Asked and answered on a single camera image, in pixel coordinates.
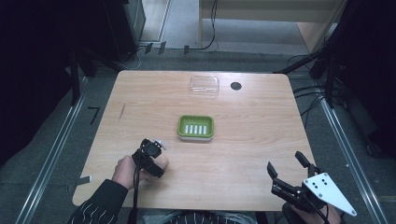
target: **green tray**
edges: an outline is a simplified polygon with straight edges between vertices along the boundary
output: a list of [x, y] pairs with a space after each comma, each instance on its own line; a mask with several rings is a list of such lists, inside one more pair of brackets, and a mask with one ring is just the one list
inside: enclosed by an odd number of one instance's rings
[[178, 120], [177, 133], [182, 140], [210, 141], [214, 122], [209, 116], [183, 115]]

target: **person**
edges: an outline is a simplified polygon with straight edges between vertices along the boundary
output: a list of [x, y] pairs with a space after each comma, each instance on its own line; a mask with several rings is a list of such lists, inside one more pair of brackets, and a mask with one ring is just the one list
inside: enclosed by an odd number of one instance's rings
[[[154, 162], [164, 169], [168, 164], [168, 159], [162, 154]], [[134, 169], [135, 164], [131, 156], [125, 156], [119, 160], [111, 180], [106, 179], [91, 198], [76, 209], [67, 224], [116, 223], [128, 190], [134, 188]], [[140, 171], [141, 180], [150, 180], [151, 178], [155, 177], [144, 170]], [[291, 209], [307, 224], [323, 223], [318, 214], [306, 213], [293, 206]], [[324, 209], [322, 212], [326, 214], [327, 208], [322, 209]], [[340, 216], [331, 205], [329, 205], [328, 220], [330, 224], [341, 223]], [[170, 216], [163, 223], [213, 223], [213, 221], [216, 223], [246, 223], [238, 216], [208, 211], [180, 211], [176, 216]]]

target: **light wood tabletop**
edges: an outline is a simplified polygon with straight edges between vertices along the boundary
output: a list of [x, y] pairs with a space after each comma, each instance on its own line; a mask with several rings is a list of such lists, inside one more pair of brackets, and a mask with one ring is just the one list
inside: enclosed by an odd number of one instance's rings
[[[217, 77], [219, 94], [192, 94], [192, 76]], [[233, 90], [233, 82], [242, 88]], [[213, 139], [180, 140], [182, 115], [213, 118]], [[74, 204], [89, 199], [144, 138], [163, 141], [169, 164], [163, 177], [140, 183], [142, 208], [280, 211], [284, 201], [271, 193], [268, 161], [293, 186], [306, 178], [294, 153], [302, 151], [314, 162], [285, 75], [122, 71], [82, 171], [92, 182], [77, 187]], [[123, 206], [132, 207], [133, 197], [130, 190]]]

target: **black round object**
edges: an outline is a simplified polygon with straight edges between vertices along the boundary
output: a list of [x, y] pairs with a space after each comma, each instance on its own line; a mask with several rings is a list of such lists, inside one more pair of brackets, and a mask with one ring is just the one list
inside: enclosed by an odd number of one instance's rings
[[231, 89], [235, 90], [235, 91], [239, 91], [241, 90], [242, 85], [239, 82], [233, 82], [231, 83]]

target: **human hand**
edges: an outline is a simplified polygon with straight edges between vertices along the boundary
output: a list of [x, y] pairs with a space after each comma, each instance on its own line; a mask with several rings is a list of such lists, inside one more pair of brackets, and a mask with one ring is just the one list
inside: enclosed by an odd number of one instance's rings
[[[168, 159], [161, 154], [159, 157], [154, 159], [156, 163], [161, 168], [165, 169], [168, 164]], [[123, 185], [126, 189], [134, 188], [134, 169], [136, 165], [134, 164], [134, 159], [131, 156], [125, 156], [122, 160], [119, 160], [111, 180]], [[140, 171], [140, 179], [151, 179], [154, 176], [146, 171]]]
[[[339, 224], [341, 223], [341, 218], [338, 215], [337, 211], [335, 208], [331, 205], [328, 204], [329, 206], [329, 213], [327, 213], [327, 208], [326, 206], [322, 207], [320, 209], [320, 212], [324, 214], [324, 216], [327, 215], [327, 219], [329, 220], [330, 224]], [[323, 219], [320, 217], [318, 213], [306, 213], [304, 211], [301, 211], [300, 209], [297, 209], [296, 207], [292, 206], [291, 209], [297, 213], [305, 222], [306, 224], [320, 224], [323, 223]]]

